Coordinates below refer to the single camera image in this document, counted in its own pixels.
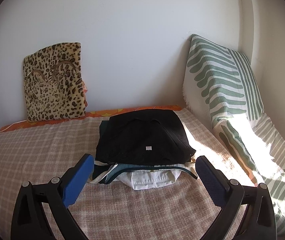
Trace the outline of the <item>orange floral bed sheet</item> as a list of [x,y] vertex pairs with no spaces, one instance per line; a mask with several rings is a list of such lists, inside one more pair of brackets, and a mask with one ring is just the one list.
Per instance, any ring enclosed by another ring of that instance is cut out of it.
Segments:
[[[82,120],[85,118],[102,118],[102,117],[111,117],[118,114],[129,113],[133,111],[145,110],[145,109],[162,109],[162,110],[173,110],[181,111],[183,108],[179,105],[169,105],[169,106],[148,106],[148,107],[134,107],[134,108],[118,108],[118,109],[109,109],[102,111],[91,111],[87,112],[85,116],[76,118],[76,120]],[[9,132],[17,129],[31,128],[44,125],[54,125],[62,122],[70,121],[70,119],[60,119],[60,120],[47,120],[47,121],[32,121],[23,120],[15,122],[10,125],[6,125],[0,129],[0,132]]]

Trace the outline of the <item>dark green garment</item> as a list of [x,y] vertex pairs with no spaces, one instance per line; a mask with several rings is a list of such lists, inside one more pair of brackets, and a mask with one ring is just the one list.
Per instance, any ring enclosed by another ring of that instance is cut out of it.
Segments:
[[[107,121],[102,121],[99,127],[99,135],[104,131],[103,125]],[[197,178],[194,170],[193,157],[185,164],[175,165],[132,165],[132,164],[106,164],[95,159],[94,172],[92,182],[94,184],[110,184],[117,178],[118,175],[124,172],[133,172],[138,170],[156,171],[156,170],[181,170],[193,178]]]

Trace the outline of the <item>black garment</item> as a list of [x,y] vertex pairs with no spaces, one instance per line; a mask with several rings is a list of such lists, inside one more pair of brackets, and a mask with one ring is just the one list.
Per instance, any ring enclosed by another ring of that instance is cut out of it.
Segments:
[[110,117],[95,159],[106,164],[185,164],[196,153],[178,115],[168,109],[144,109]]

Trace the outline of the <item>pink plaid bed cover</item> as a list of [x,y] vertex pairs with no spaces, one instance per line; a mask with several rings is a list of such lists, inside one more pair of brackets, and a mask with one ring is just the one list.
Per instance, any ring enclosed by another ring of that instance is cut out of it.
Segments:
[[[0,236],[10,238],[24,181],[62,176],[95,154],[101,118],[0,132]],[[87,183],[70,212],[89,239],[200,239],[219,213],[200,180],[181,173],[169,186],[136,191],[114,181]]]

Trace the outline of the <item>green leaf pattern pillow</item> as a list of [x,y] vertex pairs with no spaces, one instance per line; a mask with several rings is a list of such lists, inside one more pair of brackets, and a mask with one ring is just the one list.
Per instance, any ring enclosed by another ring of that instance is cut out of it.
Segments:
[[183,83],[186,105],[254,184],[265,183],[277,236],[285,238],[285,140],[264,110],[254,72],[238,51],[193,34]]

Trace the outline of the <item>white garment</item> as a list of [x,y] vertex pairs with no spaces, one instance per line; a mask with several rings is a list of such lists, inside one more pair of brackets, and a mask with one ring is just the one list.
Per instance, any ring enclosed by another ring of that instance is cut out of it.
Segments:
[[148,190],[174,184],[181,174],[181,170],[138,170],[124,172],[117,176],[121,181],[134,190]]

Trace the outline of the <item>leopard print cushion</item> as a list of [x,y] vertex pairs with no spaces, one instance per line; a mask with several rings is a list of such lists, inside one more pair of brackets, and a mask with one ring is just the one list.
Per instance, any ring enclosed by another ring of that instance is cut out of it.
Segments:
[[26,56],[23,80],[29,122],[85,116],[81,43],[58,43]]

